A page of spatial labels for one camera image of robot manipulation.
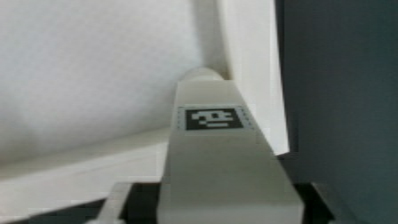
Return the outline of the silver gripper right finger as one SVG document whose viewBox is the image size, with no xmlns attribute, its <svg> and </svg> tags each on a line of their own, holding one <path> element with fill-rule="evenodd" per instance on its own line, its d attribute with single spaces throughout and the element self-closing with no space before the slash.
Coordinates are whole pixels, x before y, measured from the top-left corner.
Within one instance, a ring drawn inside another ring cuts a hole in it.
<svg viewBox="0 0 398 224">
<path fill-rule="evenodd" d="M 295 190 L 304 202 L 302 224 L 341 224 L 327 186 L 314 182 L 297 183 Z"/>
</svg>

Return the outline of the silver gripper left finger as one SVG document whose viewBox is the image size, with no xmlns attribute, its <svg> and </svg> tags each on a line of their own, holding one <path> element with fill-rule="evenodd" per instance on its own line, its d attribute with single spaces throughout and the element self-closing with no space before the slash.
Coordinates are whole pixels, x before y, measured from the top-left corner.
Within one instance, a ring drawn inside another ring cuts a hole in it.
<svg viewBox="0 0 398 224">
<path fill-rule="evenodd" d="M 158 224 L 158 196 L 158 182 L 117 183 L 98 216 L 87 221 L 87 224 Z"/>
</svg>

